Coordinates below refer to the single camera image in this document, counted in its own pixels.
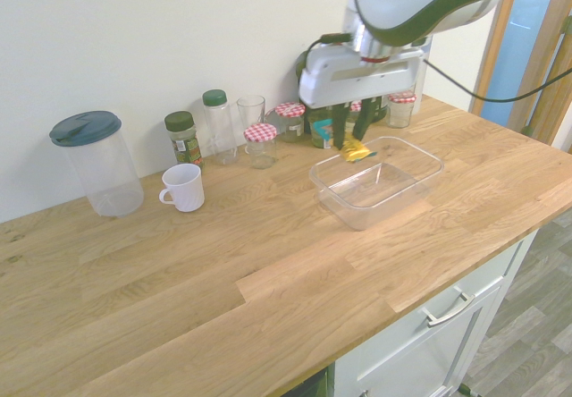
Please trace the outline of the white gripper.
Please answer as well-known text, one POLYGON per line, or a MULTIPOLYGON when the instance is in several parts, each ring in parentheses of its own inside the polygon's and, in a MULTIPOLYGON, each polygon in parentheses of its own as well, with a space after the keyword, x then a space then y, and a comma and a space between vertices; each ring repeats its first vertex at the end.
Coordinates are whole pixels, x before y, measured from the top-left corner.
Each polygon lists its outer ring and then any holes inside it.
POLYGON ((424 52, 406 49, 382 63, 369 63, 346 46, 312 50, 299 81, 299 98, 311 108, 332 108, 332 144, 342 149, 349 103, 361 100, 352 135, 362 140, 380 107, 381 96, 411 89, 424 52))

